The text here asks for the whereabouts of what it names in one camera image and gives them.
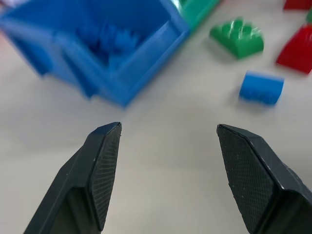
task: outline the table surface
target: table surface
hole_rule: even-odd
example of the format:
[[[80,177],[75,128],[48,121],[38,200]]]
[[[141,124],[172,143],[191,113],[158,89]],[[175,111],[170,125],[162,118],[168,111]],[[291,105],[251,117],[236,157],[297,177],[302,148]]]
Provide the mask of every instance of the table surface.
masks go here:
[[[228,186],[219,123],[264,137],[312,189],[312,80],[274,65],[306,12],[283,0],[223,2],[126,109],[40,80],[0,37],[0,233],[22,233],[59,168],[100,125],[121,121],[110,234],[247,234]],[[260,27],[263,54],[237,61],[208,38],[243,16]],[[285,78],[273,108],[242,102],[247,70]]]

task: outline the blue container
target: blue container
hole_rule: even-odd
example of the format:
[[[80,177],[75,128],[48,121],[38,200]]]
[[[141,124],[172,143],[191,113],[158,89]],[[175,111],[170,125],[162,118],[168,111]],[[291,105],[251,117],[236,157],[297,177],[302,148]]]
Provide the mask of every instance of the blue container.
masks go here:
[[[117,69],[76,36],[105,21],[142,36]],[[126,105],[190,34],[170,0],[31,0],[7,12],[0,27],[40,75],[53,74],[87,96]]]

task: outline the blue toy pieces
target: blue toy pieces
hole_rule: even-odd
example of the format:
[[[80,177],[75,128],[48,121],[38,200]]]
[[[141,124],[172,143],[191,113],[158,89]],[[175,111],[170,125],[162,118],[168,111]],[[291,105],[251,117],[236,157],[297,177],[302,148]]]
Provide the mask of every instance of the blue toy pieces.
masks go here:
[[[119,29],[108,20],[102,27],[95,24],[79,27],[77,36],[111,69],[117,69],[140,40],[137,33]]]
[[[282,93],[284,79],[247,72],[239,96],[245,100],[275,105]]]

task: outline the green building block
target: green building block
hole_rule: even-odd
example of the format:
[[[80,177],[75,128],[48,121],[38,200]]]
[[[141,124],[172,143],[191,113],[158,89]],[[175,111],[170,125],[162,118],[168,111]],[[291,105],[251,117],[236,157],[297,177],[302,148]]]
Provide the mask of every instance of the green building block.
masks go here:
[[[192,31],[205,19],[220,0],[171,0]]]
[[[307,15],[307,22],[312,23],[312,8],[310,9],[308,15]]]
[[[243,18],[236,18],[210,31],[210,36],[232,52],[238,59],[263,51],[264,42],[259,28]]]

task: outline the red lego piece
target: red lego piece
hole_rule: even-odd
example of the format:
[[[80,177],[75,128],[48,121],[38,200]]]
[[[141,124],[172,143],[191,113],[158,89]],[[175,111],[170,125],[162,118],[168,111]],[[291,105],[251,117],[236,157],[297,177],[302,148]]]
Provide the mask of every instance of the red lego piece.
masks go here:
[[[276,63],[303,73],[312,70],[312,25],[302,26],[285,45]]]
[[[285,10],[310,10],[312,0],[286,0],[284,4]]]

